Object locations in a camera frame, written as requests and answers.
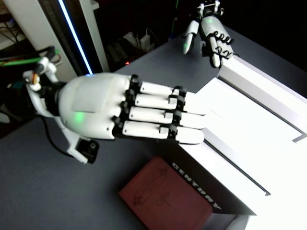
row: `table surface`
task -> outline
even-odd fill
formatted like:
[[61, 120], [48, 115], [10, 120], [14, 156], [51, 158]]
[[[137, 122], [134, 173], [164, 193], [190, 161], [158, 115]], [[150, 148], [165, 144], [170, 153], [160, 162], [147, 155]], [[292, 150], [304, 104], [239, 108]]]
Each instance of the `table surface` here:
[[[229, 34], [241, 58], [305, 95], [307, 73], [233, 30]], [[197, 92], [218, 73], [208, 57], [201, 57], [199, 40], [187, 56], [182, 54], [184, 40], [177, 38], [117, 72]], [[48, 124], [56, 144], [65, 149], [66, 140], [55, 122]], [[144, 141], [99, 143], [96, 162], [81, 165], [53, 150], [38, 119], [1, 139], [0, 226], [6, 230], [145, 229], [117, 192], [155, 153]], [[204, 229], [223, 230], [233, 218], [213, 214]]]

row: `blue light strip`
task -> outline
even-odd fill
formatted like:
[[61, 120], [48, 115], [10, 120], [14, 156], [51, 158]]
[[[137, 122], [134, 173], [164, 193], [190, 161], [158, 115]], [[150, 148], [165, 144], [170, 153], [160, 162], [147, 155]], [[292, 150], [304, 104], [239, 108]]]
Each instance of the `blue light strip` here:
[[93, 72], [92, 72], [92, 70], [91, 70], [90, 65], [88, 64], [88, 61], [87, 61], [87, 59], [86, 59], [85, 53], [84, 53], [84, 51], [83, 51], [83, 49], [82, 49], [82, 46], [81, 46], [81, 44], [80, 44], [80, 42], [79, 42], [78, 36], [77, 36], [77, 34], [76, 34], [76, 32], [75, 32], [75, 29], [73, 28], [73, 25], [72, 25], [72, 23], [71, 23], [71, 19], [69, 18], [69, 15], [68, 15], [68, 13], [67, 13], [67, 10], [66, 10], [66, 7], [65, 7], [65, 5], [64, 5], [63, 0], [59, 0], [59, 4], [60, 4], [60, 6], [61, 6], [61, 8], [62, 8], [62, 11], [63, 11], [64, 16], [65, 16], [65, 18], [66, 18], [66, 21], [67, 21], [67, 23], [68, 23], [68, 26], [69, 26], [69, 28], [71, 29], [71, 33], [72, 33], [72, 35], [73, 35], [73, 38], [74, 38], [75, 41], [76, 41], [76, 44], [77, 44], [77, 46], [78, 46], [78, 48], [79, 48], [79, 51], [80, 51], [80, 53], [81, 53], [81, 55], [82, 55], [82, 58], [83, 58], [84, 62], [85, 62], [85, 65], [86, 65], [86, 67], [87, 67], [87, 70], [88, 70], [88, 72], [92, 75]]

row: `white robotic hand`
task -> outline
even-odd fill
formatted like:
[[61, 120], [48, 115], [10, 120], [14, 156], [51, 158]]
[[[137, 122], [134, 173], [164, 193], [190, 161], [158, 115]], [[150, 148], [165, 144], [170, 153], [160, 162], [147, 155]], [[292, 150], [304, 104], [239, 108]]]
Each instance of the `white robotic hand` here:
[[59, 115], [88, 138], [172, 139], [198, 144], [206, 109], [195, 94], [141, 82], [137, 75], [100, 73], [70, 81], [59, 94]]
[[213, 67], [220, 67], [224, 62], [234, 55], [230, 44], [233, 42], [228, 32], [217, 18], [224, 12], [220, 8], [220, 2], [205, 1], [198, 7], [198, 16], [191, 21], [184, 36], [183, 53], [187, 54], [193, 47], [194, 37], [200, 32], [205, 45], [202, 48], [204, 56], [210, 56]]

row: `red book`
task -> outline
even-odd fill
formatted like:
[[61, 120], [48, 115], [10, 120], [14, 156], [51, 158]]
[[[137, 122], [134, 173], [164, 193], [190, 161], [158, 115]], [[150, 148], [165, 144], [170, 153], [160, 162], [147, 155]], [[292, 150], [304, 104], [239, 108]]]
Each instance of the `red book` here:
[[201, 230], [211, 205], [162, 158], [153, 158], [119, 192], [150, 230]]

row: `maroon leather cover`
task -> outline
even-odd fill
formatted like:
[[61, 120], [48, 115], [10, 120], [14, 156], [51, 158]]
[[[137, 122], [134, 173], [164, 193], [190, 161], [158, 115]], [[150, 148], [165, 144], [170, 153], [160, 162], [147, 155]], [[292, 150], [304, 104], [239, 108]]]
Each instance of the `maroon leather cover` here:
[[150, 230], [200, 230], [211, 205], [162, 158], [153, 158], [119, 192]]

